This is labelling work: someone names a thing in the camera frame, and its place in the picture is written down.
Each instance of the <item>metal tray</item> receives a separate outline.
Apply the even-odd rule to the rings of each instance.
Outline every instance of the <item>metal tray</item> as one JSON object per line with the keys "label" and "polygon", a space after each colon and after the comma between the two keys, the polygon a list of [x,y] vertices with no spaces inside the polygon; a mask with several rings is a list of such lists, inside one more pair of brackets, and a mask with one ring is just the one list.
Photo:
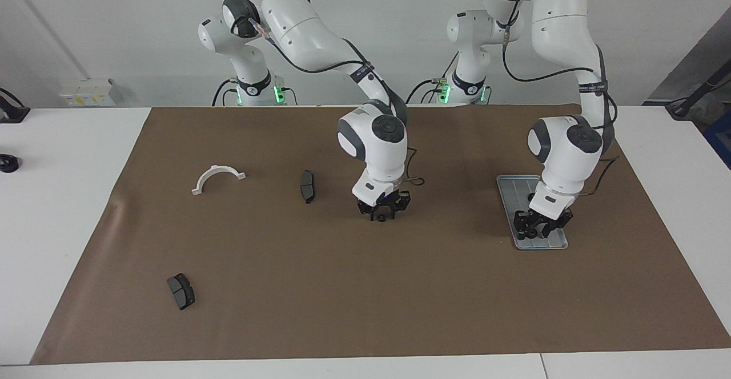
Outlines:
{"label": "metal tray", "polygon": [[538,237],[535,239],[517,238],[517,231],[512,224],[516,211],[528,210],[528,195],[535,192],[540,177],[536,175],[501,175],[498,176],[498,189],[503,200],[503,207],[507,215],[507,221],[512,232],[512,240],[517,249],[523,251],[546,251],[546,249],[566,249],[569,241],[563,229],[556,229],[551,232],[548,238]]}

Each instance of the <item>brown paper sheet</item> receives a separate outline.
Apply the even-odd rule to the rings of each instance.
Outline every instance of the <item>brown paper sheet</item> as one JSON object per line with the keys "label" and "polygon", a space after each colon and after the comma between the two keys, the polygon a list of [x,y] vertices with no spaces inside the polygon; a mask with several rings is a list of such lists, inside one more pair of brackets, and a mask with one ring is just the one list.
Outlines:
{"label": "brown paper sheet", "polygon": [[[539,174],[528,129],[577,106],[412,109],[427,183],[386,223],[350,194],[346,112],[154,109],[32,363],[731,347],[624,158],[574,205],[567,251],[513,246],[496,177]],[[193,196],[214,164],[248,178]]]}

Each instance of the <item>white table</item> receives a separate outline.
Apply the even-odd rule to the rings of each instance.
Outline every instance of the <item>white table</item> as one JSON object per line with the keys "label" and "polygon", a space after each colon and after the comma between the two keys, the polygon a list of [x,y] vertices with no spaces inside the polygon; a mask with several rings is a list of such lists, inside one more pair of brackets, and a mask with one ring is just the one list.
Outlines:
{"label": "white table", "polygon": [[[53,314],[148,108],[34,110],[0,125],[0,364],[23,365]],[[731,171],[689,122],[622,107],[617,138],[726,330]],[[731,350],[4,366],[3,377],[731,377]]]}

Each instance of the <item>cable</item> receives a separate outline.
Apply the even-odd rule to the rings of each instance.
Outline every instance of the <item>cable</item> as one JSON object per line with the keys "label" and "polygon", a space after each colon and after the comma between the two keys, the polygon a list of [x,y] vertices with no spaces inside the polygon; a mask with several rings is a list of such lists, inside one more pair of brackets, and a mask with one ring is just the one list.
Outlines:
{"label": "cable", "polygon": [[[517,0],[517,1],[515,1],[515,4],[512,6],[512,12],[510,13],[510,17],[508,18],[508,22],[507,22],[508,25],[505,27],[505,33],[504,33],[504,38],[503,38],[503,49],[502,49],[503,67],[505,68],[505,72],[507,72],[507,74],[510,75],[510,78],[513,78],[514,80],[517,80],[518,82],[537,82],[537,80],[553,78],[554,76],[561,75],[564,73],[576,72],[576,71],[586,71],[586,72],[591,72],[594,76],[600,78],[600,80],[603,79],[603,75],[596,75],[596,72],[593,69],[587,68],[587,67],[574,67],[574,68],[569,68],[569,69],[565,69],[565,70],[559,70],[559,71],[550,73],[548,75],[538,76],[535,78],[516,77],[510,71],[510,68],[507,66],[507,46],[510,44],[510,26],[512,25],[513,21],[515,19],[517,19],[516,12],[517,12],[517,7],[519,6],[519,4],[520,4],[520,0]],[[612,104],[612,107],[614,108],[614,117],[610,120],[610,122],[607,122],[598,127],[592,127],[592,129],[595,129],[595,130],[605,129],[607,127],[614,125],[614,123],[617,121],[617,117],[619,115],[619,108],[617,107],[617,103],[609,95],[609,92],[605,91],[605,92],[603,92],[603,94],[607,97],[608,101]]]}
{"label": "cable", "polygon": [[259,35],[261,35],[264,39],[269,41],[269,43],[272,44],[272,46],[274,46],[275,49],[277,49],[277,52],[279,52],[279,54],[282,55],[282,58],[287,60],[287,62],[289,62],[289,64],[292,65],[292,67],[294,67],[296,70],[300,70],[301,72],[304,72],[304,73],[323,73],[323,72],[327,72],[329,70],[334,70],[338,67],[342,67],[344,65],[349,65],[349,64],[357,64],[362,67],[368,67],[371,69],[371,75],[373,75],[373,77],[376,78],[376,80],[378,80],[378,82],[384,88],[384,91],[387,93],[387,95],[391,96],[391,88],[388,87],[388,84],[386,84],[386,82],[383,79],[381,79],[381,77],[378,77],[376,72],[373,72],[373,65],[371,64],[371,62],[369,62],[368,59],[366,59],[366,57],[363,56],[363,54],[360,52],[358,47],[353,45],[353,43],[348,41],[347,39],[342,38],[342,40],[345,41],[350,46],[350,49],[353,49],[353,52],[355,52],[355,54],[358,56],[358,58],[360,58],[360,61],[344,61],[344,62],[339,62],[337,64],[333,64],[329,67],[324,67],[323,69],[308,70],[308,69],[304,69],[298,65],[295,65],[294,62],[292,62],[292,59],[290,59],[290,57],[288,57],[287,54],[285,54],[284,51],[282,51],[282,49],[279,48],[279,46],[276,44],[274,39],[272,39],[269,36],[269,33],[267,33],[267,31],[264,30],[264,27],[261,26],[260,23],[256,22],[256,20],[254,20],[253,18],[249,18],[248,22],[251,23],[251,25],[254,26],[255,30],[259,33]]}
{"label": "cable", "polygon": [[431,94],[431,97],[432,97],[432,98],[434,98],[434,94],[435,94],[435,93],[437,93],[437,92],[441,92],[441,90],[431,90],[431,91],[427,91],[427,92],[426,92],[426,93],[424,94],[424,96],[422,96],[422,98],[421,98],[421,102],[420,102],[420,103],[424,103],[424,101],[426,100],[426,95],[429,95],[429,94]]}
{"label": "cable", "polygon": [[234,92],[234,93],[236,93],[236,95],[238,95],[238,91],[237,90],[234,90],[234,88],[231,88],[230,90],[227,90],[226,92],[224,92],[224,96],[223,96],[224,106],[226,106],[226,94],[228,94],[230,92]]}
{"label": "cable", "polygon": [[343,65],[348,65],[348,64],[365,65],[365,63],[361,62],[361,61],[345,61],[345,62],[340,62],[338,64],[331,65],[329,67],[325,67],[320,70],[306,70],[302,67],[298,67],[297,65],[295,65],[294,62],[292,62],[292,59],[290,59],[290,57],[288,57],[287,54],[285,54],[284,51],[282,51],[282,49],[279,48],[279,46],[277,46],[276,43],[274,43],[274,41],[269,41],[269,43],[271,43],[274,46],[274,48],[276,48],[277,51],[279,51],[279,54],[282,55],[282,57],[285,60],[287,60],[287,62],[289,62],[289,64],[292,65],[292,67],[294,67],[296,70],[302,71],[304,73],[323,73],[323,72],[327,72],[329,70],[334,70],[337,67],[342,67]]}
{"label": "cable", "polygon": [[510,44],[510,26],[512,26],[514,20],[517,20],[517,15],[520,15],[519,12],[517,13],[517,7],[519,6],[519,4],[520,4],[520,0],[516,0],[515,4],[512,6],[512,12],[510,13],[510,17],[508,18],[507,26],[505,27],[505,33],[503,36],[503,50],[502,50],[503,51],[502,52],[503,66],[505,67],[505,71],[507,72],[507,74],[510,75],[510,78],[513,78],[514,80],[517,80],[518,82],[537,82],[537,80],[553,78],[554,76],[561,75],[563,73],[569,73],[569,72],[580,71],[580,70],[585,70],[587,72],[591,72],[596,75],[596,73],[593,69],[587,68],[587,67],[569,68],[569,69],[560,70],[560,71],[557,71],[557,72],[554,72],[554,73],[551,73],[548,75],[539,76],[537,78],[525,78],[525,79],[516,77],[512,72],[510,72],[510,69],[507,66],[506,53],[507,53],[507,46],[508,46],[508,44]]}
{"label": "cable", "polygon": [[[722,83],[721,85],[716,85],[715,87],[712,88],[712,90],[710,90],[708,92],[718,91],[721,88],[725,87],[729,82],[731,82],[731,78],[729,78],[729,80],[727,80],[726,82]],[[673,103],[677,103],[677,102],[680,102],[680,101],[684,101],[684,100],[686,100],[688,98],[690,98],[690,97],[689,96],[683,96],[683,98],[678,98],[676,100],[671,100],[670,102],[666,102],[664,106],[670,106],[670,105],[673,105]]]}
{"label": "cable", "polygon": [[721,88],[725,87],[725,86],[726,86],[726,84],[727,84],[727,83],[729,83],[729,82],[731,82],[731,78],[729,78],[729,80],[727,80],[726,82],[722,83],[721,85],[716,85],[716,86],[715,86],[715,87],[714,87],[714,88],[713,88],[712,90],[710,90],[709,92],[713,92],[713,91],[718,91],[718,90],[720,90]]}
{"label": "cable", "polygon": [[216,101],[219,100],[219,95],[221,95],[221,91],[226,86],[226,84],[234,83],[235,81],[235,78],[228,78],[227,80],[224,80],[221,85],[219,85],[219,88],[216,90],[216,95],[214,95],[214,101],[211,103],[211,106],[216,106]]}
{"label": "cable", "polygon": [[19,100],[17,96],[15,96],[12,93],[10,93],[10,91],[6,90],[5,88],[0,88],[0,92],[2,92],[5,95],[7,95],[8,98],[10,98],[11,100],[16,101],[16,103],[18,103],[18,105],[20,105],[21,108],[25,108],[25,106],[23,105],[23,103],[21,102],[21,100]]}
{"label": "cable", "polygon": [[284,87],[282,88],[282,91],[290,91],[292,93],[292,96],[295,97],[295,105],[300,106],[300,103],[297,101],[297,92],[295,92],[295,90],[289,87]]}
{"label": "cable", "polygon": [[[457,57],[459,57],[459,51],[457,51],[455,56],[452,57],[452,61],[449,62],[449,65],[447,65],[447,68],[444,70],[444,72],[441,75],[442,78],[447,77],[447,72],[449,72],[449,69],[452,67],[452,65],[454,65],[455,61],[457,60]],[[431,103],[431,100],[433,100],[433,99],[434,99],[434,95],[432,94],[431,97],[429,98],[429,103]]]}
{"label": "cable", "polygon": [[416,156],[416,153],[419,152],[417,148],[407,148],[407,150],[412,151],[412,155],[409,157],[409,160],[407,160],[407,168],[405,168],[405,179],[401,182],[411,182],[413,186],[420,187],[423,186],[423,184],[426,183],[426,180],[422,178],[421,176],[411,176],[409,175],[409,167],[411,166],[411,161],[413,160],[413,157]]}
{"label": "cable", "polygon": [[619,108],[617,107],[617,103],[614,102],[614,98],[612,98],[608,92],[605,92],[604,95],[607,96],[607,99],[612,104],[612,108],[614,108],[614,117],[610,120],[610,122],[607,122],[606,124],[603,124],[600,127],[591,127],[593,130],[603,130],[605,128],[608,128],[608,127],[614,125],[614,123],[617,122],[617,116],[619,116]]}
{"label": "cable", "polygon": [[587,67],[575,67],[575,68],[569,68],[569,69],[565,69],[565,70],[556,71],[554,73],[550,73],[548,75],[543,75],[543,76],[538,76],[538,77],[535,77],[535,78],[519,78],[519,77],[516,77],[510,71],[509,67],[507,66],[507,59],[506,59],[506,56],[505,56],[505,51],[506,51],[506,49],[503,49],[503,66],[505,67],[505,71],[507,72],[508,75],[510,75],[510,78],[513,78],[514,80],[517,80],[518,82],[537,82],[537,80],[544,80],[544,79],[548,79],[548,78],[553,78],[554,76],[557,76],[557,75],[561,75],[561,74],[569,73],[569,72],[580,71],[580,70],[584,70],[584,71],[587,71],[587,72],[591,72],[591,73],[593,73],[593,74],[596,75],[595,71],[593,69],[591,69],[591,68],[587,68]]}
{"label": "cable", "polygon": [[485,102],[485,105],[490,105],[490,98],[493,98],[493,87],[486,87],[486,90],[490,90],[490,95],[488,95],[488,100]]}
{"label": "cable", "polygon": [[411,101],[411,99],[413,98],[413,94],[415,94],[419,90],[419,88],[423,87],[424,85],[426,85],[428,83],[432,83],[430,79],[423,80],[415,88],[413,88],[412,92],[409,94],[409,98],[407,98],[407,101],[405,103],[409,103]]}
{"label": "cable", "polygon": [[601,175],[599,176],[599,180],[596,181],[596,186],[592,190],[592,192],[586,192],[586,193],[580,193],[579,196],[592,196],[593,194],[596,194],[596,191],[599,190],[599,186],[601,185],[601,180],[604,178],[604,176],[607,174],[607,171],[609,171],[609,168],[617,162],[617,160],[621,158],[621,156],[617,156],[610,159],[600,159],[600,162],[608,162],[607,166],[604,167],[604,170],[601,172]]}

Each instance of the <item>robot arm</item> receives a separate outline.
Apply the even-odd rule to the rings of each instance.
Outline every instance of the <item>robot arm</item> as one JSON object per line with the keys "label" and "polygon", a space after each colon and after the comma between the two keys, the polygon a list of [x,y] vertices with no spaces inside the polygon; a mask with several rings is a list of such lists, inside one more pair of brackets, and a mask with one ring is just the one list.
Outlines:
{"label": "robot arm", "polygon": [[[614,142],[616,114],[610,113],[603,55],[588,31],[587,0],[532,1],[535,51],[555,64],[583,68],[573,72],[581,115],[544,118],[528,134],[528,147],[545,166],[530,208],[559,220]],[[535,152],[538,144],[541,150],[548,148],[546,155]]]}
{"label": "robot arm", "polygon": [[225,55],[231,61],[241,105],[285,105],[282,79],[269,72],[261,50],[246,45],[250,40],[232,35],[221,20],[211,18],[198,26],[198,38],[209,51]]}
{"label": "robot arm", "polygon": [[[518,18],[510,41],[517,40],[522,30],[523,18]],[[501,44],[504,33],[505,26],[486,10],[467,10],[449,19],[447,36],[459,49],[459,56],[457,68],[447,81],[444,103],[476,103],[480,99],[490,65],[490,54],[483,46]]]}
{"label": "robot arm", "polygon": [[[463,52],[468,51],[465,47],[470,43],[473,47],[483,43],[502,43],[504,58],[508,43],[522,33],[521,21],[524,19],[520,15],[520,5],[523,1],[484,0],[490,19],[485,21],[481,18],[477,21],[477,15],[473,17],[475,23],[490,23],[492,33],[488,33],[490,26],[485,25],[481,26],[480,31],[470,30],[464,24],[469,22],[469,18],[452,18],[450,31],[451,24],[457,22],[460,35],[450,38],[460,47],[460,61],[465,59],[468,69],[465,71],[458,67],[454,80],[465,75],[473,78],[469,82],[475,83],[486,74],[483,69],[486,66],[484,60],[477,62],[464,58],[468,57]],[[545,168],[535,196],[530,202],[530,210],[523,212],[525,215],[521,220],[525,230],[547,224],[543,228],[546,236],[546,231],[563,226],[570,219],[568,208],[579,196],[584,182],[595,170],[601,155],[611,147],[614,141],[612,124],[616,119],[616,111],[613,114],[610,111],[610,102],[613,104],[613,101],[607,93],[603,55],[588,31],[587,0],[531,1],[533,49],[544,59],[571,68],[579,83],[582,108],[582,113],[578,116],[543,118],[528,134],[528,148]],[[468,30],[464,39],[461,38],[463,29]],[[455,101],[473,98],[469,96],[469,92],[466,94],[460,94],[461,98],[455,96]]]}
{"label": "robot arm", "polygon": [[407,157],[407,108],[355,46],[329,30],[308,0],[224,0],[223,14],[231,33],[264,36],[298,70],[350,75],[370,98],[338,125],[340,146],[366,163],[353,194],[377,207],[397,192]]}

